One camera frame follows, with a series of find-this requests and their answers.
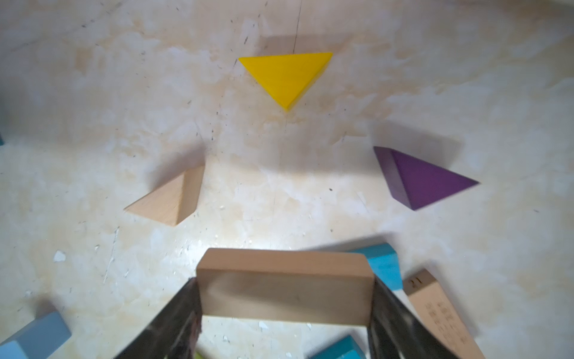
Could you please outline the plain wood rectangle block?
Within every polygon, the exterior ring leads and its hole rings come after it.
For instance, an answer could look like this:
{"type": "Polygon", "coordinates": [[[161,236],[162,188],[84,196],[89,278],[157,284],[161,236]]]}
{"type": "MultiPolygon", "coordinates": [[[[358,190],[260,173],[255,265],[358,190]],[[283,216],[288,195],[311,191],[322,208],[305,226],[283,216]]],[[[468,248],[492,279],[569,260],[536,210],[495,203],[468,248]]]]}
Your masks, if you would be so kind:
{"type": "Polygon", "coordinates": [[[375,275],[362,254],[209,248],[197,282],[207,316],[367,326],[375,275]]]}

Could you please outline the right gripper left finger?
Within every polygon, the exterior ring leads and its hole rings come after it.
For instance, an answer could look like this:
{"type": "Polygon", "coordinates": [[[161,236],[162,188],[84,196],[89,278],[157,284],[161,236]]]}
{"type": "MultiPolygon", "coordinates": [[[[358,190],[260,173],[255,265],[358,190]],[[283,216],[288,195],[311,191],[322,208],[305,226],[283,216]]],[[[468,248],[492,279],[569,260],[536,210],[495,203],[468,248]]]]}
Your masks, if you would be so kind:
{"type": "Polygon", "coordinates": [[[193,358],[201,333],[202,306],[191,278],[117,358],[193,358]]]}

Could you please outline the purple triangle block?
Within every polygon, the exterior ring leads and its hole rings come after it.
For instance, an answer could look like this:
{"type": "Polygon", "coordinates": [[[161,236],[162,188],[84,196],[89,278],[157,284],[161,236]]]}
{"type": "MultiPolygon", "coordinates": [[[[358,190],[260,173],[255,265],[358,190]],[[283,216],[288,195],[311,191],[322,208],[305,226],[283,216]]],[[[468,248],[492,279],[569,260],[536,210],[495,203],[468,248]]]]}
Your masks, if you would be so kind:
{"type": "Polygon", "coordinates": [[[474,179],[388,147],[375,147],[374,152],[391,196],[412,211],[479,184],[474,179]]]}

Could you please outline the small teal block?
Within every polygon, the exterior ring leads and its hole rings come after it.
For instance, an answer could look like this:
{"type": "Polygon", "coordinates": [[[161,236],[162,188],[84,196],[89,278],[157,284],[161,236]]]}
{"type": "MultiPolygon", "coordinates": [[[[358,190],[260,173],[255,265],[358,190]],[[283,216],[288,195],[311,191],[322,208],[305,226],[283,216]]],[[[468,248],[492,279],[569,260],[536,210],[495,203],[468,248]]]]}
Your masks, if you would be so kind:
{"type": "Polygon", "coordinates": [[[366,359],[366,355],[355,339],[348,335],[309,356],[309,359],[366,359]]]}

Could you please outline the long teal rectangle block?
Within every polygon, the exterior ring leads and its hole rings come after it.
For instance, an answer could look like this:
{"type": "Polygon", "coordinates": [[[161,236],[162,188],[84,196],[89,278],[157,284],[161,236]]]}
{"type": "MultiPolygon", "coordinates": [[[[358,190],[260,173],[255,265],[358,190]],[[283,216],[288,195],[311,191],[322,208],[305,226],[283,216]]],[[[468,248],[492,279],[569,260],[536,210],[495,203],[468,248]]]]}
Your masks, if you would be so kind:
{"type": "Polygon", "coordinates": [[[374,274],[392,291],[403,290],[399,256],[388,243],[351,250],[363,254],[374,274]]]}

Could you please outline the printed wood rectangle block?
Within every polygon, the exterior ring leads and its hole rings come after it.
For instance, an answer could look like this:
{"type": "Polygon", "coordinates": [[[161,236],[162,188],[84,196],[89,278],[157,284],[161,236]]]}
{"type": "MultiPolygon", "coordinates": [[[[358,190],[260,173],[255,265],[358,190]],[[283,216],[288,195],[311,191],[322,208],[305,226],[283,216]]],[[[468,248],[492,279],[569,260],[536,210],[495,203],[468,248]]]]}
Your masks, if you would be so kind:
{"type": "Polygon", "coordinates": [[[404,291],[424,326],[459,358],[484,358],[438,280],[423,269],[403,280],[404,291]]]}

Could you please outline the yellow triangle block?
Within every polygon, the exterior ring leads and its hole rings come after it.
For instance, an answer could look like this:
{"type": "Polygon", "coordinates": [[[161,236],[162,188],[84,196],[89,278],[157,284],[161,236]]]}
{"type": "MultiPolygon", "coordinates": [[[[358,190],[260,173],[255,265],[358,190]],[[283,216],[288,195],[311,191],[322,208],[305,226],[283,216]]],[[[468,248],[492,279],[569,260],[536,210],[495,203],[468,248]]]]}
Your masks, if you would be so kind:
{"type": "Polygon", "coordinates": [[[239,58],[239,62],[286,112],[324,73],[332,52],[239,58]]]}

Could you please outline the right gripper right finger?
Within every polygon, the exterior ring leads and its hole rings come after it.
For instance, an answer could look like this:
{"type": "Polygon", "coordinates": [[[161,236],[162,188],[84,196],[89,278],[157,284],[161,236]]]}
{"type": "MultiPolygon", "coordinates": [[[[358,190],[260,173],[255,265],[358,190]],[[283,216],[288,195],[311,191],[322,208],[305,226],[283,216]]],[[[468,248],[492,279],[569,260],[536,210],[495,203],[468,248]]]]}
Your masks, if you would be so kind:
{"type": "Polygon", "coordinates": [[[367,331],[372,358],[457,358],[379,278],[375,279],[367,331]]]}

